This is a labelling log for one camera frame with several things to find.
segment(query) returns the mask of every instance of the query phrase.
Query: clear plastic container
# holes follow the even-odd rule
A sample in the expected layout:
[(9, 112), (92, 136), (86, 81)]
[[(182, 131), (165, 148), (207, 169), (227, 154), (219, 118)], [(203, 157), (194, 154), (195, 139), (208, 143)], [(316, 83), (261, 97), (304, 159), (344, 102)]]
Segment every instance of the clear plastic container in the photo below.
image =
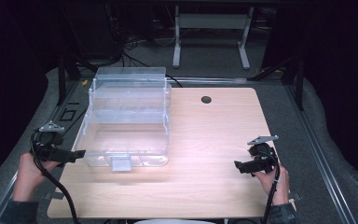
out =
[(168, 162), (171, 85), (165, 68), (100, 68), (75, 141), (90, 166), (129, 171)]

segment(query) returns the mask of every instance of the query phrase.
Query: wooden tabletop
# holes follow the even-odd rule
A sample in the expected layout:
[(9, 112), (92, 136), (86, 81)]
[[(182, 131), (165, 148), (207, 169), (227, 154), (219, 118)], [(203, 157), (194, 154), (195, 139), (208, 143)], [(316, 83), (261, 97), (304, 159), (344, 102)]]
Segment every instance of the wooden tabletop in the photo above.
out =
[[(212, 101), (203, 103), (203, 96)], [(258, 135), (270, 133), (255, 90), (173, 88), (165, 166), (112, 172), (77, 160), (66, 164), (60, 181), (79, 217), (262, 217), (266, 193), (234, 165), (252, 160), (247, 142)], [(48, 216), (70, 217), (66, 199), (53, 199)]]

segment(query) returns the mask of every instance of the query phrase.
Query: sleeve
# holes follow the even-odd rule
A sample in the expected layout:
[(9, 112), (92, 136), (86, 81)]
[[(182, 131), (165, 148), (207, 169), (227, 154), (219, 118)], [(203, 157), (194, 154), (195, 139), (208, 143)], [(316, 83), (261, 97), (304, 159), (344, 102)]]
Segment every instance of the sleeve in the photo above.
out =
[(299, 224), (301, 223), (295, 208), (291, 203), (274, 205), (269, 210), (270, 224)]
[(6, 224), (34, 224), (36, 223), (38, 202), (13, 202), (7, 204), (0, 223)]

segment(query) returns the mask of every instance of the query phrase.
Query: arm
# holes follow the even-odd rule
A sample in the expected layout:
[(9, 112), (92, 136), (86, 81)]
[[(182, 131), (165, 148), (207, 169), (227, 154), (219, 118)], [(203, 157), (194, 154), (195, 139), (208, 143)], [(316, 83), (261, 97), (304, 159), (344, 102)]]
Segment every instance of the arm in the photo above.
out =
[[(279, 182), (269, 211), (269, 221), (271, 224), (300, 223), (295, 208), (289, 203), (289, 172), (281, 165), (280, 169)], [(268, 174), (256, 172), (254, 175), (260, 180), (263, 190), (269, 194), (275, 178), (275, 169)]]
[[(42, 164), (49, 172), (58, 165), (54, 161), (45, 161)], [(1, 223), (36, 223), (38, 202), (34, 202), (34, 193), (44, 179), (45, 177), (34, 165), (34, 156), (31, 153), (23, 154), (13, 189), (13, 197), (7, 204)]]

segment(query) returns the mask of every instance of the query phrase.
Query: black round hole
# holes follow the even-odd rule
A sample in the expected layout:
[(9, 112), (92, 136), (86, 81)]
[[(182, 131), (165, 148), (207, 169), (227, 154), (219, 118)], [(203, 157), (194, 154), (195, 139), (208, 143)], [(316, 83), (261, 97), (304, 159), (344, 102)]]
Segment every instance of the black round hole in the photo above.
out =
[(212, 101), (212, 98), (209, 96), (202, 96), (201, 101), (205, 104), (209, 104)]

